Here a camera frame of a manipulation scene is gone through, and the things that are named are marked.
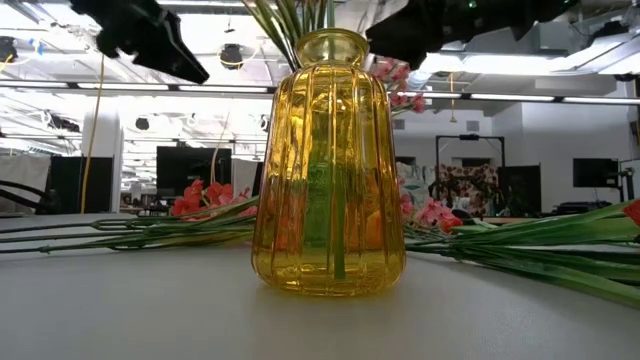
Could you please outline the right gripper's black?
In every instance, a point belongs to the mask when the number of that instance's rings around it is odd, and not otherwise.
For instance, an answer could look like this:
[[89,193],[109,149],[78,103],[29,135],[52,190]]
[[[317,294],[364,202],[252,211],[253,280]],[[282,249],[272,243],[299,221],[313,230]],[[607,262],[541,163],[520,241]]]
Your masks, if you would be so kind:
[[[365,31],[375,55],[405,62],[417,70],[427,54],[445,44],[448,0],[408,0],[407,4]],[[580,0],[449,0],[449,40],[510,28],[518,41],[538,22],[549,22]]]

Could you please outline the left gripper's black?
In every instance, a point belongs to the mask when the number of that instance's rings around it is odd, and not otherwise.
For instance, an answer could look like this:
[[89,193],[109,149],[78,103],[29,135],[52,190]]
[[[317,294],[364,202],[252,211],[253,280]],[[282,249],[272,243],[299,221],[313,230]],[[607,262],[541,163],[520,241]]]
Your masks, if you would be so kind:
[[185,45],[180,18],[156,0],[69,0],[71,9],[92,18],[101,30],[100,52],[134,55],[133,63],[182,80],[203,84],[209,73]]

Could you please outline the pink artificial flower bunch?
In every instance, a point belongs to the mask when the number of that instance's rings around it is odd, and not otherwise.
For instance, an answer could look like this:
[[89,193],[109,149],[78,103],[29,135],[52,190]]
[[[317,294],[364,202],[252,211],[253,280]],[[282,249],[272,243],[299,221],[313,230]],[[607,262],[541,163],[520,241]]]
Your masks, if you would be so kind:
[[[335,25],[335,0],[240,0],[285,57],[291,71],[301,63],[295,45],[303,35]],[[424,113],[427,100],[408,90],[409,64],[393,58],[374,56],[368,71],[390,92],[391,113]]]
[[427,198],[422,205],[416,205],[409,194],[400,197],[403,231],[406,240],[435,242],[450,237],[444,224],[450,219],[439,201]]

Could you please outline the yellow ribbed glass vase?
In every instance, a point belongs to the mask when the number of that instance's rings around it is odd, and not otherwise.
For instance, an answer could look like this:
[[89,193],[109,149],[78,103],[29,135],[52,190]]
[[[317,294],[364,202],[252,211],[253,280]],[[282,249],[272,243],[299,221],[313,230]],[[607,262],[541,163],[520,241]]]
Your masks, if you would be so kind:
[[384,86],[362,63],[368,52],[359,34],[361,57],[351,57],[350,91],[338,106],[345,147],[345,271],[335,281],[313,263],[305,244],[307,169],[310,138],[305,128],[306,79],[301,67],[279,85],[273,101],[257,219],[252,266],[267,284],[319,296],[373,294],[392,287],[406,263],[393,129]]

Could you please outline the long ceiling light strip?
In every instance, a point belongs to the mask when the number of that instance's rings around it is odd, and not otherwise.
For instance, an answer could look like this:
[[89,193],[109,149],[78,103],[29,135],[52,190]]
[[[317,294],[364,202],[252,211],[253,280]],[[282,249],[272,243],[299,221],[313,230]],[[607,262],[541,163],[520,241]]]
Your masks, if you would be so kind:
[[421,94],[425,99],[448,99],[463,101],[496,101],[496,102],[525,102],[525,103],[558,103],[578,105],[615,105],[640,106],[640,98],[617,97],[589,97],[589,96],[561,96],[561,95],[524,95],[524,94],[493,94],[466,92],[400,92],[400,96],[413,97]]
[[65,90],[114,90],[114,91],[185,91],[203,93],[232,94],[273,94],[274,87],[259,86],[219,86],[219,85],[180,85],[151,83],[98,83],[98,82],[55,82],[31,80],[0,80],[0,87],[16,89],[65,89]]

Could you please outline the black monitor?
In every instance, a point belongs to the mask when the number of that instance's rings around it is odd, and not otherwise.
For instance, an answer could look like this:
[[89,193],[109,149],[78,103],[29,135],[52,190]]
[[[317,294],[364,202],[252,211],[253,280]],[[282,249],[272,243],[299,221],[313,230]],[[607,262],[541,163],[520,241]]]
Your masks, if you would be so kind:
[[577,188],[617,188],[618,161],[605,158],[575,158],[573,186]]
[[232,181],[230,149],[157,147],[156,190],[163,198],[178,197],[195,180],[207,187],[211,180],[221,184]]

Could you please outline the pale patterned cloth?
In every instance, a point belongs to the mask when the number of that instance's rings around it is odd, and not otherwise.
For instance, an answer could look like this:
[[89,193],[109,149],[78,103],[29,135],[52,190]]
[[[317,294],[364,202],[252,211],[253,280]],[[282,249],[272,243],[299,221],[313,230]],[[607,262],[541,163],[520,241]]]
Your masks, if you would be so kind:
[[400,196],[415,207],[423,207],[431,197],[429,187],[435,182],[433,166],[396,163]]

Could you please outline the dark floral cloth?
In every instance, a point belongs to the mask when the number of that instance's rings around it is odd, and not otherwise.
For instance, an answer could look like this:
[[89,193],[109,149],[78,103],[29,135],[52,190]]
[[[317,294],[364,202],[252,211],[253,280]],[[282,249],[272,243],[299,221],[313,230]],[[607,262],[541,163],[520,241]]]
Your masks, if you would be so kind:
[[474,216],[493,215],[502,197],[498,168],[488,164],[478,167],[441,164],[437,168],[434,196]]

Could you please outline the black panel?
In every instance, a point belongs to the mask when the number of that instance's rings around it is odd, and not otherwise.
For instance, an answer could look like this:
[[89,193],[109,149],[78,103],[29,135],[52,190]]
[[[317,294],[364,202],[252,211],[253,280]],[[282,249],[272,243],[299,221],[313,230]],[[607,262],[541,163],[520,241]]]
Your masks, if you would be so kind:
[[505,166],[498,169],[503,197],[502,211],[507,217],[538,217],[542,212],[541,168],[539,165]]
[[82,192],[85,192],[86,213],[111,211],[113,186],[113,159],[92,157],[89,161],[87,185],[84,186],[85,157],[51,158],[48,189],[54,190],[60,203],[61,214],[77,214],[81,210]]

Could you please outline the black frame stand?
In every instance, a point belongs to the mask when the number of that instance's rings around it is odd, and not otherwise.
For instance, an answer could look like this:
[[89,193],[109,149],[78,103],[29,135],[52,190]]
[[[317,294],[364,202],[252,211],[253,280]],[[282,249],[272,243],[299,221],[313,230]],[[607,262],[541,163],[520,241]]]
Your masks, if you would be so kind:
[[436,165],[435,165],[435,182],[434,182],[434,192],[433,195],[435,195],[436,197],[440,196],[439,190],[440,190],[440,185],[439,185],[439,181],[440,181],[440,154],[441,151],[444,149],[444,147],[440,147],[440,141],[442,139],[456,139],[459,141],[480,141],[480,140],[485,140],[489,145],[493,146],[493,141],[498,141],[500,143],[500,149],[494,149],[496,150],[500,156],[501,156],[501,166],[504,167],[506,166],[506,146],[505,146],[505,137],[504,136],[483,136],[483,135],[478,135],[478,134],[460,134],[460,135],[436,135],[435,136],[435,148],[436,148],[436,155],[435,155],[435,159],[436,159]]

